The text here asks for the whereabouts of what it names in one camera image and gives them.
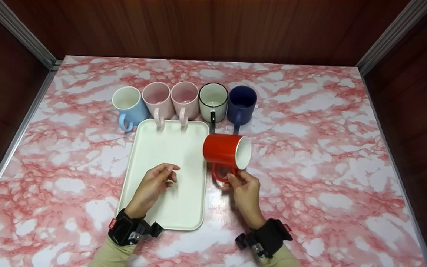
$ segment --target navy blue mug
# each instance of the navy blue mug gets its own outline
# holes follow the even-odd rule
[[[238,134],[241,125],[251,120],[257,99],[255,90],[248,86],[236,86],[230,91],[227,118],[234,124],[234,135]]]

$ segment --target pink marble tabletop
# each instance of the pink marble tabletop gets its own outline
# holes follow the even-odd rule
[[[0,266],[84,266],[106,237],[135,132],[111,96],[219,82],[258,93],[241,135],[261,210],[292,228],[304,266],[424,265],[417,236],[355,67],[68,56],[0,181]],[[217,132],[231,133],[224,120]],[[131,266],[255,266],[228,195],[207,177],[205,221],[140,242]]]

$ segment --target mug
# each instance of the mug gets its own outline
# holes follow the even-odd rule
[[[229,94],[227,118],[234,124],[234,135],[237,135],[240,126],[251,120],[258,96],[255,90],[248,86],[236,86]]]
[[[171,89],[171,99],[182,126],[199,116],[199,89],[191,82],[176,83]]]
[[[203,157],[205,161],[213,163],[212,176],[221,182],[228,182],[221,178],[216,171],[216,164],[226,165],[237,175],[238,169],[245,169],[251,158],[251,141],[241,135],[207,135],[203,142]]]
[[[165,83],[148,84],[142,96],[158,127],[164,125],[165,119],[169,120],[176,114],[171,100],[171,90]]]
[[[137,88],[125,86],[116,90],[112,97],[112,103],[120,112],[118,125],[125,132],[131,131],[133,126],[149,118],[149,110],[141,100],[141,93]]]
[[[228,91],[220,83],[207,83],[200,88],[200,114],[210,122],[210,133],[215,133],[215,123],[225,118]]]

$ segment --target black wrist strap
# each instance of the black wrist strap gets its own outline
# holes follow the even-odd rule
[[[132,219],[126,215],[124,209],[112,220],[109,228],[108,236],[119,246],[136,245],[143,235],[156,238],[164,229],[156,222],[150,226],[144,217]]]
[[[283,240],[293,240],[293,238],[280,220],[269,219],[258,230],[239,235],[235,242],[240,249],[253,248],[258,257],[272,258],[283,246]]]
[[[265,250],[266,255],[270,256],[273,256],[283,246],[283,240],[293,240],[278,219],[269,219],[265,225],[254,231],[253,235]]]

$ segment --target rectangular tray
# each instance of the rectangular tray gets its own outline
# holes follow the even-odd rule
[[[181,127],[177,120],[165,120],[158,128],[154,120],[144,120],[136,130],[129,155],[117,213],[132,199],[148,169],[163,162],[178,165],[178,182],[168,188],[146,214],[145,220],[164,229],[195,230],[203,222],[207,164],[202,147],[209,133],[204,122],[189,121]]]

